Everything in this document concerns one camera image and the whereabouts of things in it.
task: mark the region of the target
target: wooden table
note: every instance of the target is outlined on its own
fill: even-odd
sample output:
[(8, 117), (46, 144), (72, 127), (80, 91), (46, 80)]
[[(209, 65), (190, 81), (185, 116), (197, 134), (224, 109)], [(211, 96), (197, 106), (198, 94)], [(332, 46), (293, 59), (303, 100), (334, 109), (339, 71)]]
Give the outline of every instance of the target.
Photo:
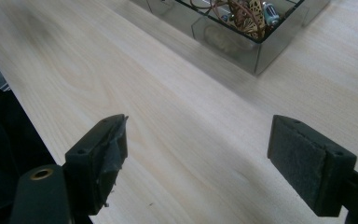
[(281, 114), (358, 156), (358, 1), (332, 0), (253, 77), (128, 0), (0, 0), (0, 70), (58, 164), (97, 121), (130, 116), (95, 223), (344, 221), (316, 217), (267, 147)]

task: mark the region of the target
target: acrylic container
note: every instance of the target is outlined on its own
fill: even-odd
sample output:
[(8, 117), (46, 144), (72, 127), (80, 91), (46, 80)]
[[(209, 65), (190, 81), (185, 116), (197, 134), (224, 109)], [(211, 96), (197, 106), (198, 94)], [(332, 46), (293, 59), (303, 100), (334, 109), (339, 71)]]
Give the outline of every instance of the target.
[[(310, 21), (330, 0), (267, 0), (284, 20), (264, 38), (255, 40), (219, 20), (207, 9), (197, 9), (189, 0), (145, 0), (150, 11), (183, 33), (193, 36), (203, 46), (258, 75), (284, 50), (302, 26)], [(208, 7), (209, 0), (193, 0), (193, 5)], [(220, 15), (228, 7), (218, 8)]]

